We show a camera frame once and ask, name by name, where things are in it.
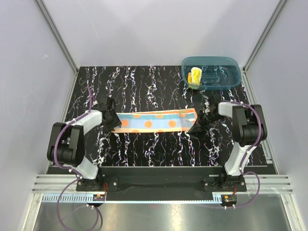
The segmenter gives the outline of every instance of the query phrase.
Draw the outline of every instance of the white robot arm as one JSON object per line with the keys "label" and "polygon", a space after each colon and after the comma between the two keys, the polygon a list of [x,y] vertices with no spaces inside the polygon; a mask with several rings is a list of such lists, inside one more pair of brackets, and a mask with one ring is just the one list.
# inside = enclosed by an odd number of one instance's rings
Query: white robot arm
{"label": "white robot arm", "polygon": [[232,119],[232,137],[234,146],[224,170],[218,181],[221,188],[230,188],[240,182],[244,167],[252,151],[267,137],[267,128],[258,104],[250,105],[253,111],[240,103],[219,102],[214,98],[209,100],[205,108],[198,114],[198,118],[189,133],[202,132],[209,129],[209,125],[224,116]]}
{"label": "white robot arm", "polygon": [[95,126],[103,125],[105,132],[121,126],[115,113],[115,101],[110,97],[99,97],[92,110],[86,111],[77,119],[66,123],[55,123],[51,130],[47,158],[54,161],[54,148],[61,130],[71,124],[61,136],[56,153],[59,164],[79,172],[84,179],[94,180],[101,184],[100,169],[85,156],[84,135]]}

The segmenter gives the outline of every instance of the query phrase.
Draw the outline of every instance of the black marble table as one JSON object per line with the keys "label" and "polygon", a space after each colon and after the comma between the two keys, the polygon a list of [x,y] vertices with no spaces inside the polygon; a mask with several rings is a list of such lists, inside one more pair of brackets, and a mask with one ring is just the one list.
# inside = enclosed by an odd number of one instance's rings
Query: black marble table
{"label": "black marble table", "polygon": [[[195,108],[212,95],[248,103],[243,84],[227,91],[192,91],[181,79],[180,66],[81,67],[66,115],[76,118],[89,107],[87,84],[95,95],[113,97],[116,112]],[[225,118],[193,138],[186,132],[103,133],[95,127],[85,136],[86,156],[99,166],[218,166],[229,158],[233,143],[231,121]],[[261,146],[249,165],[266,165]]]}

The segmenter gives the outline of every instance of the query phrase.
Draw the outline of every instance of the gray wall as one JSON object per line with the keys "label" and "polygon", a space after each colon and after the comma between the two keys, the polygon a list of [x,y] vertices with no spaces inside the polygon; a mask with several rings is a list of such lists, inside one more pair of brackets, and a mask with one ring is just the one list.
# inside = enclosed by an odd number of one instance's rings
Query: gray wall
{"label": "gray wall", "polygon": [[0,226],[21,230],[73,72],[33,0],[0,7]]}
{"label": "gray wall", "polygon": [[249,78],[262,104],[281,173],[288,174],[308,227],[308,1],[290,0],[261,47]]}
{"label": "gray wall", "polygon": [[44,0],[79,66],[244,65],[279,0]]}

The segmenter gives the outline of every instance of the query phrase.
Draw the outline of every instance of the yellow object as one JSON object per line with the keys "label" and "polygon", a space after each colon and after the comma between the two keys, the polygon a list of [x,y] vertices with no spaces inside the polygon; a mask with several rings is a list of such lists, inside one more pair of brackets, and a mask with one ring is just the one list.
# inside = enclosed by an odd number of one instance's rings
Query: yellow object
{"label": "yellow object", "polygon": [[[202,70],[198,67],[193,67],[191,72],[191,82],[189,81],[188,82],[194,85],[200,85],[201,77],[202,77]],[[195,86],[189,86],[189,87],[195,90],[199,89],[199,87]]]}
{"label": "yellow object", "polygon": [[187,78],[188,83],[192,83],[192,73],[188,73],[188,78]]}

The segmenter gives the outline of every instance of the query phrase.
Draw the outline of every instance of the plastic container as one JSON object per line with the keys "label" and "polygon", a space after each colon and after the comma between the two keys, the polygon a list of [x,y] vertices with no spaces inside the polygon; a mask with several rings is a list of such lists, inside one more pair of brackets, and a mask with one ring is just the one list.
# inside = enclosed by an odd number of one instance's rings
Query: plastic container
{"label": "plastic container", "polygon": [[[202,69],[200,85],[188,83],[187,77],[193,67]],[[237,62],[229,57],[188,57],[182,62],[182,78],[189,88],[198,90],[229,90],[242,81]]]}

